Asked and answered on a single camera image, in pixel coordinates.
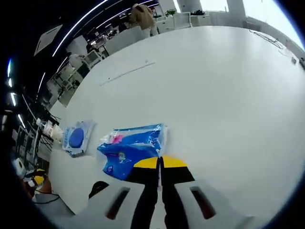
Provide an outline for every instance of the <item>window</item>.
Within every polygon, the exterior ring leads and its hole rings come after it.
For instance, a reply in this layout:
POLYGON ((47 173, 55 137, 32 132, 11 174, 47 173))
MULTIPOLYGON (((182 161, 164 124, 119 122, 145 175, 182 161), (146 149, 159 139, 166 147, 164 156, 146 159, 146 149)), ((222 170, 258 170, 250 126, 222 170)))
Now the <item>window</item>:
POLYGON ((243 0, 247 17, 266 22, 293 40, 303 50, 301 39, 274 0, 243 0))
POLYGON ((203 11, 229 11, 227 0, 200 0, 200 4, 203 11))

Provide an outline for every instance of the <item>white table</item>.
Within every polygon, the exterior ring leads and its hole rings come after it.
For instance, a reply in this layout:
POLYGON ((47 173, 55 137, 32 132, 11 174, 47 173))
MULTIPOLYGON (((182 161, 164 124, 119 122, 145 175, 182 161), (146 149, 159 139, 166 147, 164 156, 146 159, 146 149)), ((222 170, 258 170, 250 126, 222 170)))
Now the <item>white table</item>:
POLYGON ((196 27, 137 42, 97 64, 75 92, 65 127, 93 119, 87 156, 54 151, 53 188, 76 213, 93 183, 111 182, 97 153, 113 128, 169 127, 167 154, 183 159, 245 215, 269 220, 304 169, 305 72, 248 30, 196 27), (133 66, 155 64, 100 86, 133 66))

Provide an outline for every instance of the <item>brown jacket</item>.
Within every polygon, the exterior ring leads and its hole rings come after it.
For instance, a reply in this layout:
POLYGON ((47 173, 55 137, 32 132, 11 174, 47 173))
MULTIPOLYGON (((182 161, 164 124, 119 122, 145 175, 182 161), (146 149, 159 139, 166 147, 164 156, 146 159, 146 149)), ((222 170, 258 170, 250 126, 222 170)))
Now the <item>brown jacket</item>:
POLYGON ((137 22, 142 30, 154 26, 155 21, 153 19, 152 10, 145 5, 139 5, 139 7, 141 7, 144 12, 140 12, 138 9, 132 8, 132 14, 130 16, 131 22, 137 22))

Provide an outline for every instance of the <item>blue round object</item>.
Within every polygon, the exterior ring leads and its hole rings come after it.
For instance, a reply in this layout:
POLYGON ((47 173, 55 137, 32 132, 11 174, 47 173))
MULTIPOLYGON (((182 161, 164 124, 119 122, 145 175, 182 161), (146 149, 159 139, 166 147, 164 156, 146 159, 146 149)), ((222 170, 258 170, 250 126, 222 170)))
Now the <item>blue round object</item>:
POLYGON ((84 131, 81 128, 76 128, 70 138, 69 138, 69 145, 72 148, 80 148, 82 145, 82 142, 84 140, 84 131))

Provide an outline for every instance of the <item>blue packaging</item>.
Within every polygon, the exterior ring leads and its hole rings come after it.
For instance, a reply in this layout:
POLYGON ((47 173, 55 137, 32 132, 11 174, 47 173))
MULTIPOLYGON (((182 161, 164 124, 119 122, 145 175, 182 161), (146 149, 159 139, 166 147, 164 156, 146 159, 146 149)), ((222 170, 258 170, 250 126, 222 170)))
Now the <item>blue packaging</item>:
POLYGON ((72 156, 81 156, 85 153, 88 141, 95 122, 92 120, 77 122, 67 127, 63 132, 62 148, 72 156))
POLYGON ((160 155, 165 148, 166 133, 164 124, 114 129, 97 148, 108 159, 103 171, 125 180, 134 164, 160 155))

